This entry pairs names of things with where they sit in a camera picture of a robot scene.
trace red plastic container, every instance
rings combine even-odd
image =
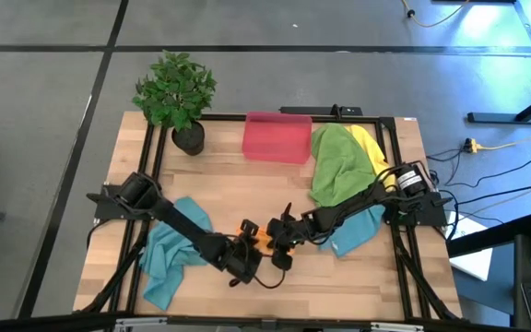
[[[303,164],[311,156],[312,127],[308,115],[247,113],[243,155],[249,160]]]

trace green towel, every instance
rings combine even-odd
[[[317,160],[311,197],[319,207],[335,206],[374,181],[368,155],[340,124],[325,124],[317,129],[311,152]]]

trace wooden table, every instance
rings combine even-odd
[[[425,152],[417,120],[396,118],[396,132],[403,161],[423,160]],[[308,197],[314,159],[304,165],[248,161],[241,151],[243,122],[205,121],[204,152],[189,157],[176,148],[168,135],[160,183],[170,200],[193,198],[211,218],[215,231],[234,233],[243,219],[265,226],[279,216],[288,202],[298,216],[314,207]],[[314,124],[313,130],[320,124]],[[116,140],[107,181],[121,184],[138,165],[147,123],[142,113],[126,112]],[[374,136],[374,128],[364,127]],[[148,172],[157,144],[155,131]],[[387,158],[392,162],[390,137],[384,131]],[[77,290],[74,308],[89,304],[108,281],[120,252],[125,221],[111,221],[96,230]],[[402,320],[400,291],[390,229],[383,224],[368,243],[344,258],[319,251],[311,244],[297,247],[292,270],[275,290],[256,282],[230,288],[231,275],[212,266],[186,267],[184,279],[167,311],[142,298],[147,276],[136,301],[137,314],[188,316],[321,318],[351,320]],[[452,269],[443,238],[430,227],[417,227],[419,251],[427,280],[455,314],[461,314]],[[258,276],[267,284],[279,281],[280,270],[264,259]],[[419,315],[417,290],[409,288],[414,314]],[[130,273],[124,278],[119,309],[125,308]]]

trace black wire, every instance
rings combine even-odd
[[[89,249],[89,243],[91,242],[91,235],[93,235],[93,232],[99,228],[99,226],[104,225],[108,220],[100,220],[97,225],[93,226],[91,230],[88,232],[88,240],[86,242],[86,249]]]
[[[456,228],[458,227],[458,221],[460,221],[460,215],[458,214],[458,200],[456,199],[456,196],[452,194],[452,192],[447,190],[441,190],[445,192],[446,194],[449,194],[454,199],[454,213],[456,214],[454,224],[452,225],[452,231],[450,231],[450,235],[448,235],[448,238],[446,239],[446,242],[450,242],[452,238],[454,237],[454,234],[456,233]]]
[[[458,151],[458,153],[454,154],[453,156],[451,157],[448,157],[448,158],[444,158],[444,159],[441,159],[441,158],[435,158],[435,157],[432,157],[432,156],[425,156],[425,158],[429,159],[429,160],[434,160],[434,161],[441,161],[441,162],[444,162],[444,161],[448,161],[448,160],[452,160],[458,156],[460,156],[460,154],[463,152],[462,149],[456,149],[455,151]]]
[[[460,148],[450,148],[450,149],[447,149],[446,151],[442,151],[442,152],[434,153],[434,154],[431,154],[431,155],[427,155],[427,156],[425,156],[425,158],[434,158],[435,156],[441,156],[444,153],[454,152],[454,151],[459,152],[459,151],[462,151],[462,149],[460,149]]]
[[[451,209],[444,209],[444,211],[453,211],[455,212],[454,210],[451,210]],[[501,221],[500,219],[497,219],[497,218],[489,218],[489,217],[482,217],[482,216],[477,216],[476,214],[472,214],[470,212],[465,212],[465,211],[460,211],[458,210],[458,213],[462,213],[464,215],[467,215],[467,216],[472,216],[472,217],[475,217],[475,218],[478,218],[478,219],[484,219],[484,220],[495,220],[497,222],[499,222],[500,224],[504,224],[503,221]]]
[[[484,199],[484,198],[489,198],[489,197],[495,197],[495,196],[499,196],[499,195],[505,195],[505,194],[516,193],[516,192],[518,192],[518,191],[522,191],[522,190],[526,190],[526,189],[531,189],[531,186],[527,186],[527,187],[523,187],[523,188],[517,188],[517,189],[512,189],[512,190],[506,190],[506,191],[499,192],[499,193],[495,193],[495,194],[484,195],[484,196],[481,196],[481,197],[473,198],[473,199],[471,199],[471,200],[467,200],[467,201],[464,201],[464,202],[460,202],[460,203],[458,203],[458,205],[463,205],[463,204],[468,204],[468,203],[476,202],[476,201],[481,200],[481,199]]]
[[[500,172],[500,173],[497,173],[497,174],[493,174],[493,175],[487,175],[487,176],[483,176],[481,178],[478,179],[477,183],[476,184],[465,184],[465,183],[454,183],[454,184],[448,184],[446,183],[445,186],[453,186],[453,185],[465,185],[467,187],[470,187],[470,188],[476,188],[478,187],[478,184],[480,184],[481,181],[483,181],[484,179],[489,179],[489,178],[494,178],[494,177],[497,177],[497,176],[501,176],[501,175],[504,175],[504,174],[507,174],[507,173],[510,173],[510,172],[515,172],[517,170],[521,170],[523,169],[525,166],[529,165],[531,163],[531,160],[527,163],[525,163],[524,165],[520,166],[520,167],[516,167],[514,169],[510,169],[509,171],[505,171],[505,172]]]
[[[274,286],[265,285],[265,283],[262,280],[260,280],[257,276],[254,276],[254,279],[255,279],[255,281],[257,281],[257,283],[259,283],[260,285],[264,286],[265,288],[267,288],[269,290],[273,290],[275,288],[278,288],[282,284],[282,282],[284,282],[284,278],[285,277],[286,277],[286,270],[282,270],[282,278]]]
[[[226,236],[226,237],[229,237],[229,238],[234,238],[234,239],[237,239],[239,240],[240,242],[242,242],[244,245],[245,245],[245,268],[247,268],[249,266],[249,244],[245,241],[245,239],[243,239],[241,236],[239,235],[234,235],[234,234],[219,234],[219,233],[214,233],[213,235],[223,235],[223,236]],[[274,239],[274,247],[276,247],[276,242],[277,242],[277,239]],[[274,285],[274,286],[269,286],[269,285],[265,285],[265,283],[259,279],[256,275],[254,275],[254,279],[255,281],[257,281],[258,284],[262,285],[264,288],[267,288],[269,290],[273,290],[275,288],[278,288],[282,282],[284,282],[284,278],[286,277],[286,270],[282,270],[282,278],[280,279],[280,281]]]
[[[433,183],[433,186],[438,186],[440,184],[440,178],[438,177],[438,173],[434,170],[430,170],[430,180]]]
[[[448,181],[446,181],[444,186],[449,186],[450,182],[454,179],[454,177],[456,176],[456,172],[458,172],[458,166],[460,166],[460,153],[458,153],[457,160],[456,160],[456,166],[454,167],[454,171],[452,172],[452,175],[450,175],[450,178],[448,179]]]

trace yellow towel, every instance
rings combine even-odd
[[[376,143],[376,140],[370,136],[366,129],[359,125],[350,125],[346,127],[346,129],[352,136],[354,136],[361,148],[363,148],[368,154],[368,158],[374,169],[374,175],[378,175],[389,167],[388,163],[384,161],[384,154],[380,150],[378,143]],[[393,175],[384,180],[384,187],[388,187],[389,185],[395,185],[395,177]]]

